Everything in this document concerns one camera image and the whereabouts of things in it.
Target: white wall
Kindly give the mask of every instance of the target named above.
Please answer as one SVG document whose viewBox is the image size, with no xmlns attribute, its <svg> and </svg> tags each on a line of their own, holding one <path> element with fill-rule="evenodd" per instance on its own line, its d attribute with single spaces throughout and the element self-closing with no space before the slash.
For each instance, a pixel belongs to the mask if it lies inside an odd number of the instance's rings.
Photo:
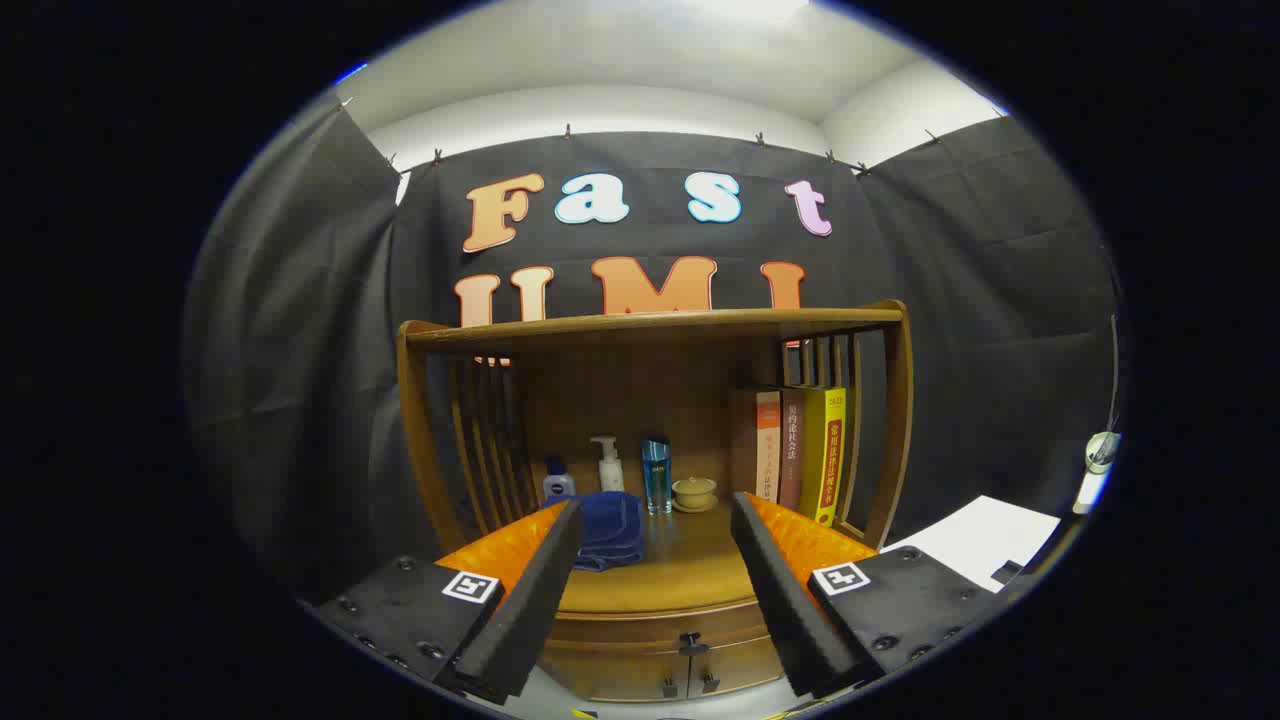
<svg viewBox="0 0 1280 720">
<path fill-rule="evenodd" d="M 586 132 L 687 132 L 754 140 L 822 155 L 827 140 L 817 124 L 794 115 L 714 95 L 659 87 L 573 85 L 488 95 L 444 105 L 369 131 L 383 155 L 396 152 L 397 168 L 467 150 Z"/>
<path fill-rule="evenodd" d="M 535 137 L 573 133 L 687 132 L 754 140 L 846 163 L 882 163 L 936 136 L 996 117 L 992 102 L 932 60 L 920 59 L 854 94 L 820 124 L 716 95 L 660 87 L 571 85 L 486 95 L 366 131 L 401 169 Z M 403 196 L 401 183 L 396 201 Z"/>
<path fill-rule="evenodd" d="M 872 167 L 928 142 L 924 131 L 941 137 L 996 115 L 989 100 L 920 59 L 859 90 L 823 119 L 822 132 L 836 159 Z"/>
</svg>

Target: cable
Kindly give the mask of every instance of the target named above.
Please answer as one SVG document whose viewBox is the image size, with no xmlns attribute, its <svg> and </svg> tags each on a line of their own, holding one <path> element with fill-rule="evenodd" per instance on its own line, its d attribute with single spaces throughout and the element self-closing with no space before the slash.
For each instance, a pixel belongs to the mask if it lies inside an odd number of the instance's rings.
<svg viewBox="0 0 1280 720">
<path fill-rule="evenodd" d="M 1116 316 L 1111 314 L 1111 410 L 1107 410 L 1107 432 L 1116 427 L 1116 389 L 1120 387 L 1120 342 L 1116 336 Z"/>
</svg>

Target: drawer knob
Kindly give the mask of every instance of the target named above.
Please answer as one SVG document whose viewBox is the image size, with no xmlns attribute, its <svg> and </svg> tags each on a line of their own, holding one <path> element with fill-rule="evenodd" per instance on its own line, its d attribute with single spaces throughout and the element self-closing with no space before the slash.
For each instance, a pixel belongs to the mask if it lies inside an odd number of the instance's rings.
<svg viewBox="0 0 1280 720">
<path fill-rule="evenodd" d="M 680 648 L 680 655 L 684 655 L 686 657 L 692 657 L 695 655 L 701 655 L 708 650 L 710 650 L 705 644 L 698 642 L 698 638 L 700 637 L 703 637 L 701 633 L 685 633 L 680 635 L 680 639 L 685 643 L 684 647 Z"/>
</svg>

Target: folded towel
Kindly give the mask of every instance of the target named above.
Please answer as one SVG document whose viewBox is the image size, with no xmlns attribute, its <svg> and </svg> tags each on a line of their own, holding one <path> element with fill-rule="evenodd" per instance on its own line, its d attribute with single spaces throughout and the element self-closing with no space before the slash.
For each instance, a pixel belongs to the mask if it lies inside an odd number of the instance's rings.
<svg viewBox="0 0 1280 720">
<path fill-rule="evenodd" d="M 625 492 L 596 492 L 576 496 L 581 502 L 582 547 L 573 566 L 599 573 L 618 565 L 644 560 L 644 525 L 640 500 Z M 567 496 L 548 498 L 548 507 Z"/>
</svg>

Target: white paper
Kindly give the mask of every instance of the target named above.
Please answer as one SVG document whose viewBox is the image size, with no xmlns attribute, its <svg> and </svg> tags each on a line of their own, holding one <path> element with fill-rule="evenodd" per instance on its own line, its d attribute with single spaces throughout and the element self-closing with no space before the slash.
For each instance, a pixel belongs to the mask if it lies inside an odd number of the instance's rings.
<svg viewBox="0 0 1280 720">
<path fill-rule="evenodd" d="M 1052 515 L 984 495 L 881 552 L 911 544 L 991 592 L 1005 585 L 992 573 L 1012 560 L 1027 565 L 1057 527 Z"/>
</svg>

